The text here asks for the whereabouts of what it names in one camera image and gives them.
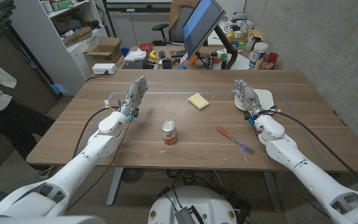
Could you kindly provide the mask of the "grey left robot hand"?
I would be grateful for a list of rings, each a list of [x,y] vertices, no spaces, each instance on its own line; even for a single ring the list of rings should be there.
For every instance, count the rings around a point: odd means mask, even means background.
[[[141,76],[130,84],[124,101],[119,106],[119,112],[129,116],[132,111],[139,107],[142,99],[148,90],[147,80],[145,76]]]

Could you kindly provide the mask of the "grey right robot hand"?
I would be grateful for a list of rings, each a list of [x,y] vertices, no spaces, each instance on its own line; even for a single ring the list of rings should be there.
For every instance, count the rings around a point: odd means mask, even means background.
[[[240,99],[242,106],[251,116],[264,110],[256,92],[246,82],[234,80],[234,86],[235,89],[232,92]]]

